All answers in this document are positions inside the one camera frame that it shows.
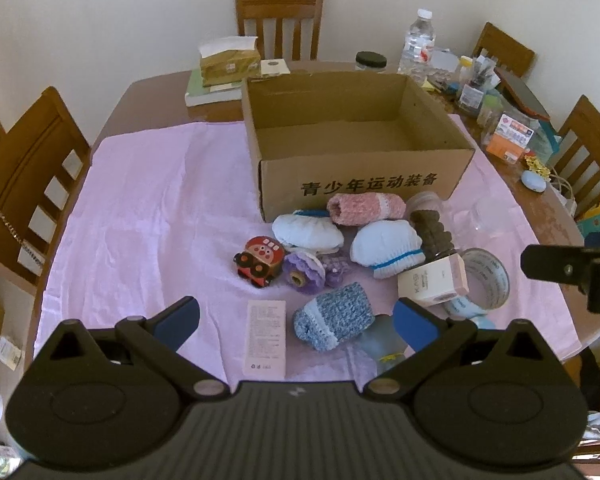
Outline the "wooden chair far right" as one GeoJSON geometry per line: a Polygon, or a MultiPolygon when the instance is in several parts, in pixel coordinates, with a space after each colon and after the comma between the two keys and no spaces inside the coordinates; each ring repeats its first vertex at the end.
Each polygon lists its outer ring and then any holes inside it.
{"type": "Polygon", "coordinates": [[[471,56],[478,58],[480,54],[497,58],[498,66],[520,78],[527,75],[535,58],[533,50],[491,22],[484,24],[471,56]]]}

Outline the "blue grey knitted sock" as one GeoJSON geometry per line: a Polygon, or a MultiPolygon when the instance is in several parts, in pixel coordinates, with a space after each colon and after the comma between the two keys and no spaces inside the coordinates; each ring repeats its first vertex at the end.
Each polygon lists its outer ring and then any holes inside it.
{"type": "Polygon", "coordinates": [[[362,334],[375,321],[359,282],[319,294],[294,312],[294,334],[318,352],[334,350],[362,334]]]}

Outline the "clear jar with brown sock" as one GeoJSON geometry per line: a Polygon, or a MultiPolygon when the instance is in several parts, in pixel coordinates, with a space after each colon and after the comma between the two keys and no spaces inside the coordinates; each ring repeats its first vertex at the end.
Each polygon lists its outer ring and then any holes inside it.
{"type": "Polygon", "coordinates": [[[420,192],[406,202],[406,218],[422,239],[426,261],[456,253],[452,221],[443,200],[434,192],[420,192]]]}

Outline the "KASI pink white box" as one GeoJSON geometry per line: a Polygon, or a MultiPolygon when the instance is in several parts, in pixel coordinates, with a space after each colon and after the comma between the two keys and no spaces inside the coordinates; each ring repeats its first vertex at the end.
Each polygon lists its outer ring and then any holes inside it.
{"type": "Polygon", "coordinates": [[[398,275],[399,297],[425,308],[465,297],[468,292],[465,263],[460,254],[428,262],[398,275]]]}

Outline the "brown cardboard box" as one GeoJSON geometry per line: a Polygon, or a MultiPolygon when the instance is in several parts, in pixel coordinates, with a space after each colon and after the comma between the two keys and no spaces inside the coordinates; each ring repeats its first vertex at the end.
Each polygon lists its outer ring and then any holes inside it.
{"type": "Polygon", "coordinates": [[[262,218],[318,209],[337,194],[420,191],[449,198],[470,137],[415,81],[373,72],[294,73],[242,86],[262,218]]]}

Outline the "red bear toy car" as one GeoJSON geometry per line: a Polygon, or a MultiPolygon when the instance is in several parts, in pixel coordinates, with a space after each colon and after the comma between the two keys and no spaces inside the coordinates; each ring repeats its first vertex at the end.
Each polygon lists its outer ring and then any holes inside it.
{"type": "Polygon", "coordinates": [[[242,252],[234,255],[237,273],[254,287],[268,287],[282,272],[286,256],[283,245],[270,236],[250,238],[242,252]]]}

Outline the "clear pen holder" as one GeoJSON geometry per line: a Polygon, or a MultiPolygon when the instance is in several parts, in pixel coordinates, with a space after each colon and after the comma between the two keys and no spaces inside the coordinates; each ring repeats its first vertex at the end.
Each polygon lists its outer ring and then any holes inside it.
{"type": "Polygon", "coordinates": [[[462,79],[462,85],[458,89],[456,105],[466,115],[477,117],[486,87],[490,84],[496,67],[495,58],[484,58],[479,56],[472,61],[468,75],[462,79]]]}

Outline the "clear tape roll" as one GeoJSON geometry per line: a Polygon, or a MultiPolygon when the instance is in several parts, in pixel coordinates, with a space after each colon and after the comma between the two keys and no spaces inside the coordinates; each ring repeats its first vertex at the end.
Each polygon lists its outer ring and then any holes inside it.
{"type": "Polygon", "coordinates": [[[503,307],[510,292],[504,264],[481,248],[466,249],[460,256],[465,265],[468,294],[448,301],[445,311],[456,318],[476,318],[503,307]]]}

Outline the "white sock blue stripe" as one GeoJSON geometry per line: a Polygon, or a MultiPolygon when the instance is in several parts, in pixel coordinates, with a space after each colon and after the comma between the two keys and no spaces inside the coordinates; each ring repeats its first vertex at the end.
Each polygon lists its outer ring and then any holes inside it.
{"type": "Polygon", "coordinates": [[[422,239],[406,220],[379,220],[362,226],[350,246],[350,259],[385,280],[426,261],[422,239]]]}

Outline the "wooden chair left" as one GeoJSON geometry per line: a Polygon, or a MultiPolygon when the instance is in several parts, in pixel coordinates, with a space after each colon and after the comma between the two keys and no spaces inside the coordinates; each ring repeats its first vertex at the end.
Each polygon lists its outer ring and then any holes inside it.
{"type": "Polygon", "coordinates": [[[84,174],[91,145],[70,114],[59,91],[50,87],[29,107],[0,142],[0,274],[33,294],[42,276],[19,261],[27,248],[34,258],[54,254],[55,245],[30,228],[37,210],[57,223],[62,210],[45,194],[56,180],[69,194],[79,179],[64,166],[69,155],[78,156],[84,174]]]}

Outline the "wooden chair back middle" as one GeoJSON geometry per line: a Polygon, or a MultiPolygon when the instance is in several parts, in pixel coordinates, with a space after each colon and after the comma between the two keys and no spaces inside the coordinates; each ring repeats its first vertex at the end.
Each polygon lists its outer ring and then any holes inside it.
{"type": "Polygon", "coordinates": [[[308,59],[316,61],[324,0],[234,0],[236,27],[239,36],[247,35],[247,25],[253,24],[257,49],[265,57],[265,23],[274,27],[273,53],[282,58],[285,50],[285,27],[291,27],[291,61],[302,60],[303,29],[310,33],[308,59]]]}

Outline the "pink knitted sock roll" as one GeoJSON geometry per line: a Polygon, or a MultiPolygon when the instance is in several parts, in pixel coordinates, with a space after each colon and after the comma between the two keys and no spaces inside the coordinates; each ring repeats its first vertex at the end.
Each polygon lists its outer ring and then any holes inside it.
{"type": "Polygon", "coordinates": [[[380,220],[402,219],[406,203],[391,193],[336,194],[327,202],[327,210],[338,226],[366,226],[380,220]]]}

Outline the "purple crochet flower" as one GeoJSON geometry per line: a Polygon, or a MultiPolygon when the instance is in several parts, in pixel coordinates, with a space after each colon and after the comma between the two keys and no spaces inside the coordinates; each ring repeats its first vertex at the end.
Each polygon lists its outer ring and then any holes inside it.
{"type": "Polygon", "coordinates": [[[297,292],[316,295],[325,288],[337,288],[351,271],[351,263],[342,252],[314,255],[298,250],[283,261],[283,277],[297,292]]]}

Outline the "black lid glass jar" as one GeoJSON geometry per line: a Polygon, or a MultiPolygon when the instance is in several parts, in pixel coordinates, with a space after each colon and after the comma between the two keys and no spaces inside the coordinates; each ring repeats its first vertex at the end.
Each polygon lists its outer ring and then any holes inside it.
{"type": "Polygon", "coordinates": [[[355,55],[355,69],[381,73],[387,68],[385,55],[374,51],[358,51],[355,55]]]}

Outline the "long pink box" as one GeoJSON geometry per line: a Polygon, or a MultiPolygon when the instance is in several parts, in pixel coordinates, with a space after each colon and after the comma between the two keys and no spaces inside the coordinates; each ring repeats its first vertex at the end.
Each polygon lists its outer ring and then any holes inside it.
{"type": "Polygon", "coordinates": [[[286,302],[251,300],[247,309],[242,372],[257,380],[280,382],[286,376],[286,302]]]}

